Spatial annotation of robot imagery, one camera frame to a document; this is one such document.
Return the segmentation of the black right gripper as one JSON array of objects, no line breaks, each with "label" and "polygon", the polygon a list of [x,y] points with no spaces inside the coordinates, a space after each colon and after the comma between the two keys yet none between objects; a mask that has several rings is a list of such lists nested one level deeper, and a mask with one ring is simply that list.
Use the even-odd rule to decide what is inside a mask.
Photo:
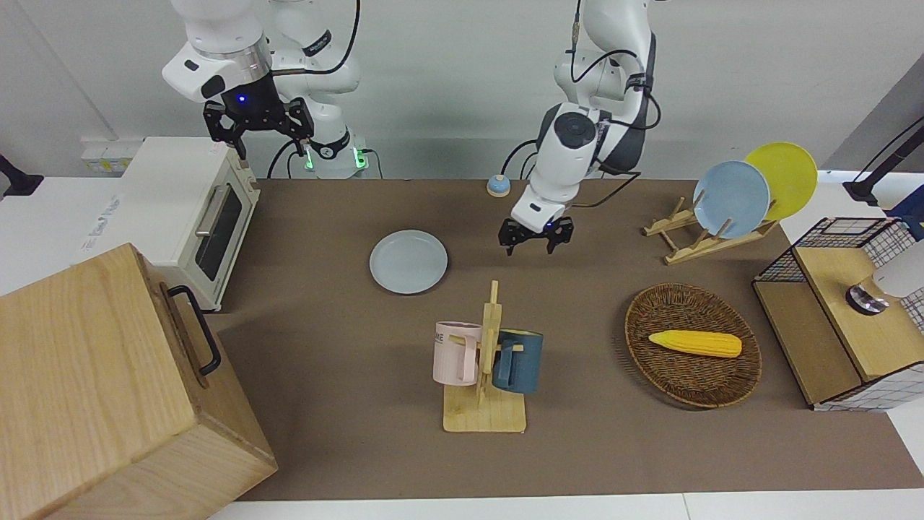
[{"label": "black right gripper", "polygon": [[[314,136],[313,117],[305,99],[293,99],[283,103],[274,83],[272,73],[254,82],[242,84],[224,91],[221,103],[204,103],[204,122],[213,142],[226,144],[235,151],[240,160],[247,160],[243,142],[246,131],[275,131],[286,135],[296,144],[300,157],[308,155],[306,144]],[[231,119],[230,127],[222,125],[222,119]]]}]

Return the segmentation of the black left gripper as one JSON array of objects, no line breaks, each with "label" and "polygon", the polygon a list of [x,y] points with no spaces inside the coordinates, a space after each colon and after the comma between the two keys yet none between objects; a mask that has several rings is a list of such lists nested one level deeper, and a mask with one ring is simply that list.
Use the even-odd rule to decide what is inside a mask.
[{"label": "black left gripper", "polygon": [[559,217],[544,225],[541,231],[529,230],[517,220],[509,218],[509,222],[502,222],[500,227],[500,246],[505,248],[506,256],[512,256],[515,247],[523,241],[545,239],[547,253],[552,254],[557,246],[567,244],[574,233],[574,221],[571,217]]}]

